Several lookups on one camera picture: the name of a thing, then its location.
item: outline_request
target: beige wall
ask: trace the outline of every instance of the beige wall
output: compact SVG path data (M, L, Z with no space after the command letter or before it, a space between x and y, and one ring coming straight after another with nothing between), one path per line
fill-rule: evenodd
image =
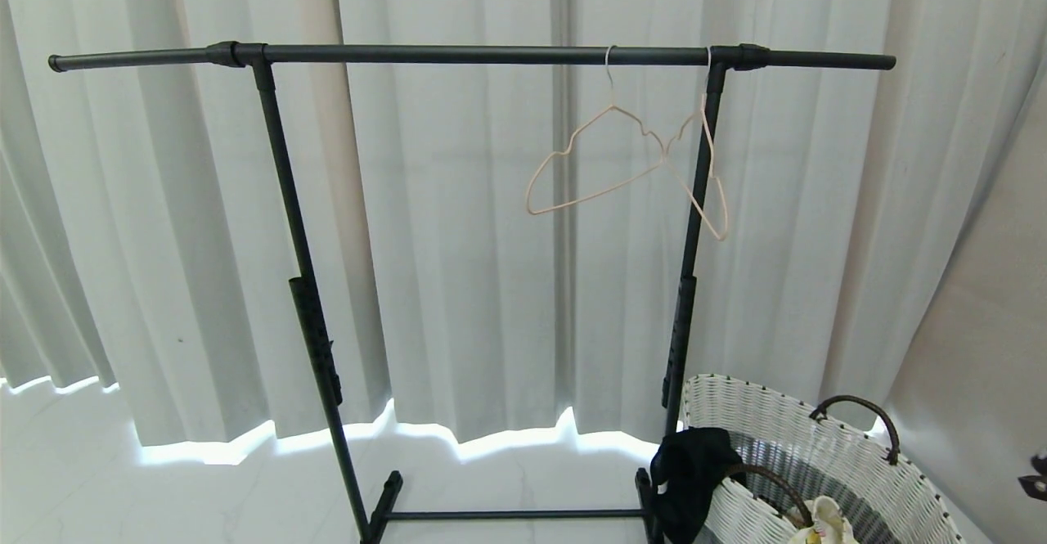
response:
M999 543L1047 541L1047 503L1017 481L1047 445L1047 80L1037 83L890 398L903 450Z

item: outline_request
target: basket handle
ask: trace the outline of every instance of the basket handle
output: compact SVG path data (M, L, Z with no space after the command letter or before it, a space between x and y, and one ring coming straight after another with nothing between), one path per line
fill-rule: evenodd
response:
M887 426L887 435L890 436L891 438L891 448L889 451L887 451L887 457L884 458L884 460L887 460L893 467L897 464L898 454L901 453L901 445L900 440L898 440L898 431L897 429L894 428L894 422L891 422L891 418L887 415L887 412L884 411L882 407L879 407L875 403L872 403L871 400L864 400L862 398L856 398L856 395L834 395L833 398L823 400L821 405L815 407L815 411L810 413L811 420L816 422L821 422L822 420L825 420L826 417L829 416L828 410L830 406L845 401L850 403L856 403L862 407L866 407L866 409L869 409L873 413L878 414L879 418L884 421L884 425Z
M761 477L764 477L771 481L774 481L774 483L780 486L782 491L784 491L785 494L788 495L788 498L793 500L793 504L796 505L797 511L800 512L800 516L803 518L803 526L804 527L815 526L815 520L814 518L810 517L810 509L807 508L807 503L803 502L803 497L800 495L800 492L798 492L796 489L793 489L793 485L785 482L785 479L776 475L773 471L768 469L764 469L763 467L756 467L753 464L734 464L732 467L729 467L728 470L726 470L726 472L723 473L723 478L730 478L731 476L739 473L753 473L756 475L760 475Z

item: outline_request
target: marble floor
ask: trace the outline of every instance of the marble floor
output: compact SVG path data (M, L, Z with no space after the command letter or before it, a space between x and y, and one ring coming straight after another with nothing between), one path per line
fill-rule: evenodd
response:
M621 433L578 436L570 413L553 429L462 446L445 429L396 424L393 407L348 429L369 507L398 469L401 511L632 507L632 476L655 448ZM325 433L276 440L266 425L232 445L142 449L118 388L97 384L0 390L0 544L357 541ZM964 524L970 541L988 541ZM639 520L395 523L383 539L643 540Z

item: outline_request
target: hanger hook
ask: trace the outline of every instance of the hanger hook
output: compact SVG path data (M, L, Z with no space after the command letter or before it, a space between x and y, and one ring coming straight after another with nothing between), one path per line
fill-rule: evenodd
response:
M615 101L615 77L610 74L610 50L618 45L608 45L603 53L603 70L607 72L607 82L610 82L610 101Z

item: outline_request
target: black garment rack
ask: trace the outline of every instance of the black garment rack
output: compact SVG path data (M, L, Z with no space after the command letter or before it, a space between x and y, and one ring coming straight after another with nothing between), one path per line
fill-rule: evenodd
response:
M185 64L210 63L217 66L250 67L262 100L269 145L284 209L291 229L291 240L298 262L299 276L289 280L294 305L302 324L309 360L312 364L316 387L331 431L332 444L346 483L349 503L356 520L356 528L361 544L379 544L386 525L391 521L439 521L439 520L541 520L541 519L599 519L599 518L641 518L647 542L661 544L664 540L651 512L653 488L647 471L641 467L636 474L639 508L632 509L507 509L487 512L397 512L394 511L397 496L403 488L403 477L399 471L389 473L378 504L367 517L360 486L353 470L349 445L338 413L341 403L341 385L335 371L331 354L331 341L320 298L316 287L309 253L306 228L302 220L302 208L295 192L291 161L284 137L284 126L276 104L276 88L273 82L274 63L414 63L414 64L517 64L517 66L709 66L706 89L706 113L710 135L716 131L720 94L730 69L747 71L766 66L850 68L887 70L894 67L892 55L865 53L837 53L817 51L775 51L753 44L704 47L518 47L518 46L458 46L458 45L269 45L265 43L238 43L224 41L207 47L183 49L161 49L147 51L121 51L110 53L50 55L48 66L54 71L88 69L99 67L134 66L185 66ZM698 145L697 168L694 173L693 192L704 206L706 185L709 179L709 144L701 135ZM687 344L691 331L691 316L694 309L694 259L698 245L701 220L691 208L687 221L687 235L684 245L684 260L676 294L676 311L669 343L669 358L666 376L662 383L662 406L666 409L666 435L676 431L680 418L680 402L684 385L684 368L687 362Z

